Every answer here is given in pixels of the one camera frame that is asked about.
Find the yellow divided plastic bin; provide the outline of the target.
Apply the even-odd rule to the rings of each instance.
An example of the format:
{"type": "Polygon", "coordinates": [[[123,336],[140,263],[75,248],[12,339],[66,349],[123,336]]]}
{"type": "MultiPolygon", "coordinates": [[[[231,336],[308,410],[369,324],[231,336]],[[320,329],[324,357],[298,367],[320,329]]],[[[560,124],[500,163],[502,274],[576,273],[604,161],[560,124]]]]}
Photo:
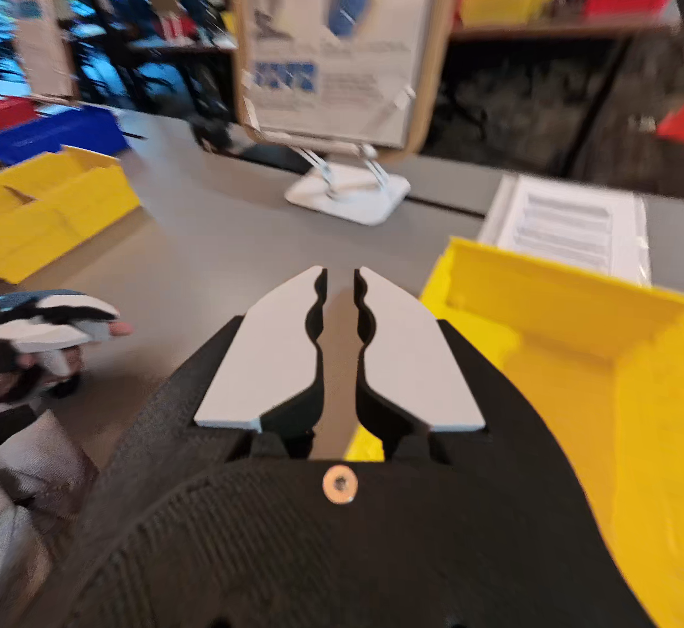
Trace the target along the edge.
{"type": "Polygon", "coordinates": [[[1,171],[1,281],[17,285],[141,206],[118,158],[77,147],[1,171]]]}

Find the person's grey sweatshirt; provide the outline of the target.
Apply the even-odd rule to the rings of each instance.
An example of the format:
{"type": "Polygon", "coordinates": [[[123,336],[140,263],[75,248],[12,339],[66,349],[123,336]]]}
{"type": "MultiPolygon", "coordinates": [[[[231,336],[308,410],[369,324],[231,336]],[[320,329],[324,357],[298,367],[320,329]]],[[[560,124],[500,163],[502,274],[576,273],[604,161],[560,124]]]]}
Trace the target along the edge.
{"type": "Polygon", "coordinates": [[[1,495],[1,626],[12,627],[51,572],[51,555],[28,510],[1,495]]]}

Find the person's left forearm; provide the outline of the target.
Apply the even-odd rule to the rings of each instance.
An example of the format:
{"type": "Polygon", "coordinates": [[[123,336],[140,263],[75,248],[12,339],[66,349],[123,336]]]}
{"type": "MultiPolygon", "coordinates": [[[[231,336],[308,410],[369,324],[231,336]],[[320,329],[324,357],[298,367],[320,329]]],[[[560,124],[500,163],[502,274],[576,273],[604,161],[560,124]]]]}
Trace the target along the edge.
{"type": "Polygon", "coordinates": [[[99,470],[51,410],[1,445],[1,489],[10,501],[55,521],[74,521],[99,470]]]}

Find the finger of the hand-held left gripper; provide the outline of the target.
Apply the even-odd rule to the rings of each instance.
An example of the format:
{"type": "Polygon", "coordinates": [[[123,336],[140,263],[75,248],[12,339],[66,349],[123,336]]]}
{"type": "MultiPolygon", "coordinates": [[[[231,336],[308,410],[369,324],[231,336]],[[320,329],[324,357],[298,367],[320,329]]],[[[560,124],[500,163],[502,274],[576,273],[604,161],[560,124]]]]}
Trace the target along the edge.
{"type": "Polygon", "coordinates": [[[115,321],[112,305],[76,291],[27,291],[1,296],[1,321],[115,321]]]}
{"type": "Polygon", "coordinates": [[[32,320],[1,324],[1,374],[38,367],[51,378],[72,378],[81,372],[81,348],[110,340],[116,322],[80,320],[55,325],[32,320]]]}

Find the black battery charger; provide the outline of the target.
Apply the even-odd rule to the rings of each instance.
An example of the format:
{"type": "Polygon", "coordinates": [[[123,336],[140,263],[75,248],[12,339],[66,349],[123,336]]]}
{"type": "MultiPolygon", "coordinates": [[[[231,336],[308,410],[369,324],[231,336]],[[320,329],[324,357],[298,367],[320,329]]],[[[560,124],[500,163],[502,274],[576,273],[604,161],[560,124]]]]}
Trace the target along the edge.
{"type": "Polygon", "coordinates": [[[232,156],[233,140],[227,123],[222,120],[209,119],[193,115],[187,121],[195,143],[205,152],[232,156]]]}

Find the grey desk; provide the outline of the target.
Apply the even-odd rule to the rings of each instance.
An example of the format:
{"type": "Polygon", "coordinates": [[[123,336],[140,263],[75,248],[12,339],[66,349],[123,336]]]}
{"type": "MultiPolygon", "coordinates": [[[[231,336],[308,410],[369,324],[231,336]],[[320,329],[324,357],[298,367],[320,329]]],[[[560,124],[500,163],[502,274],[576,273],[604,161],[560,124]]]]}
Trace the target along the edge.
{"type": "Polygon", "coordinates": [[[339,461],[352,436],[360,341],[354,269],[420,293],[451,236],[481,221],[412,202],[363,228],[297,210],[279,171],[205,154],[185,125],[130,113],[123,167],[143,208],[35,274],[28,290],[71,288],[119,308],[131,337],[87,347],[81,391],[53,412],[103,469],[142,404],[233,316],[312,266],[328,269],[323,417],[311,461],[339,461]]]}

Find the tall wooden document stand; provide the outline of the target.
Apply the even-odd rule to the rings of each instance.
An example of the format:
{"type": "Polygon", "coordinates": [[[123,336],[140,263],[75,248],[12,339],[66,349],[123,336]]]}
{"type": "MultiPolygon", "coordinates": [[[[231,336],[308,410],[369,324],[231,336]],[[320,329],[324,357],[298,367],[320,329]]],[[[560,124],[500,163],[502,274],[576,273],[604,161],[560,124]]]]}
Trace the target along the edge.
{"type": "Polygon", "coordinates": [[[14,44],[31,94],[59,103],[76,100],[73,60],[59,26],[56,0],[11,0],[11,3],[14,44]]]}

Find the wood-edged work desk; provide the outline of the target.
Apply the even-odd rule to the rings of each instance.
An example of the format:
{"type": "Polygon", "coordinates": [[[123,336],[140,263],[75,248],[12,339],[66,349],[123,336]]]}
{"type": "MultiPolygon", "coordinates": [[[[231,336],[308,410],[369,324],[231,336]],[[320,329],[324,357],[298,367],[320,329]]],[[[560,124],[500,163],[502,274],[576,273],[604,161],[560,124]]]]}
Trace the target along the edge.
{"type": "Polygon", "coordinates": [[[620,40],[645,33],[679,32],[683,21],[677,14],[616,15],[596,17],[549,17],[527,24],[455,26],[450,43],[509,42],[521,40],[620,40]]]}

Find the printed instruction sheet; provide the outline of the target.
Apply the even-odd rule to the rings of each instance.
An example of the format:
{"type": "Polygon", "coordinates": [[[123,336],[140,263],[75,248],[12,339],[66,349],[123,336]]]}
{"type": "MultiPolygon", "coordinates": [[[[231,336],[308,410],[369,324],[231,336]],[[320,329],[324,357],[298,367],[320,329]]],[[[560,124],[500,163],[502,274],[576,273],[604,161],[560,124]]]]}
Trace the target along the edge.
{"type": "Polygon", "coordinates": [[[399,148],[434,0],[244,0],[243,105],[261,133],[399,148]]]}

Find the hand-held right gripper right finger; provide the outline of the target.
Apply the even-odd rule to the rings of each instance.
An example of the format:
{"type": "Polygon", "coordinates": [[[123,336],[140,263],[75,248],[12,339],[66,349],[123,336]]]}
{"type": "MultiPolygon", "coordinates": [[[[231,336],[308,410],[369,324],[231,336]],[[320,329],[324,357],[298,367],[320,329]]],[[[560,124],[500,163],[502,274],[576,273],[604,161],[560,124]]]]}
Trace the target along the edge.
{"type": "Polygon", "coordinates": [[[486,438],[486,419],[456,353],[454,328],[413,295],[364,266],[354,272],[358,311],[355,411],[358,423],[392,460],[405,439],[440,459],[440,441],[486,438]]]}

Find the red plastic bin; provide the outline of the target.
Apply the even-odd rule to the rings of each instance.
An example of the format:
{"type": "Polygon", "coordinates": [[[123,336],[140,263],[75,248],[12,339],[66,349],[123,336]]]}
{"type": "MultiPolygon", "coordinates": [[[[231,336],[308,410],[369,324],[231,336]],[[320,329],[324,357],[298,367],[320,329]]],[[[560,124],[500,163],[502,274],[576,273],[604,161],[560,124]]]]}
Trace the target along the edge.
{"type": "Polygon", "coordinates": [[[35,102],[28,97],[1,96],[1,132],[38,119],[35,102]]]}

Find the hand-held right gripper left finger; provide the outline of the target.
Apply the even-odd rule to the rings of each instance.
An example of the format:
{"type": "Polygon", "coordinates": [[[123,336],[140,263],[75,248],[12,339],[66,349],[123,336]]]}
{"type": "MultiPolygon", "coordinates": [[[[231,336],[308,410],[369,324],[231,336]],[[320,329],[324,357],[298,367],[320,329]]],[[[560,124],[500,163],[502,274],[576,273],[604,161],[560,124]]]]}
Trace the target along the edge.
{"type": "Polygon", "coordinates": [[[235,334],[193,417],[201,428],[274,434],[307,459],[323,413],[323,307],[328,271],[316,265],[265,294],[235,334]]]}

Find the blue plastic bin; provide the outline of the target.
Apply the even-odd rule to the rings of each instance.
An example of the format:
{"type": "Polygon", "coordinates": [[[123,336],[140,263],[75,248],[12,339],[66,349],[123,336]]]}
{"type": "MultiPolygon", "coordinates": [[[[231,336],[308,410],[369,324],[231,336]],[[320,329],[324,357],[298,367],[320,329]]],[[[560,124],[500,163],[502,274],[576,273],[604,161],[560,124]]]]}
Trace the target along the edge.
{"type": "Polygon", "coordinates": [[[107,156],[117,156],[130,147],[112,111],[85,105],[3,130],[1,166],[57,153],[65,146],[107,156]]]}

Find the laminated paper sheet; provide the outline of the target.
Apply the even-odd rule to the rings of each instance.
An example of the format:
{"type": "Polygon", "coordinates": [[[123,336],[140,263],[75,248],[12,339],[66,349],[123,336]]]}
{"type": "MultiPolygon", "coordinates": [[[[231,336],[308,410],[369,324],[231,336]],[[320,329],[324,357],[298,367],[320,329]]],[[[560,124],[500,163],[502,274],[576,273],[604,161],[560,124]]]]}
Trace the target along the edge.
{"type": "Polygon", "coordinates": [[[481,244],[648,287],[646,204],[633,193],[505,174],[481,244]]]}

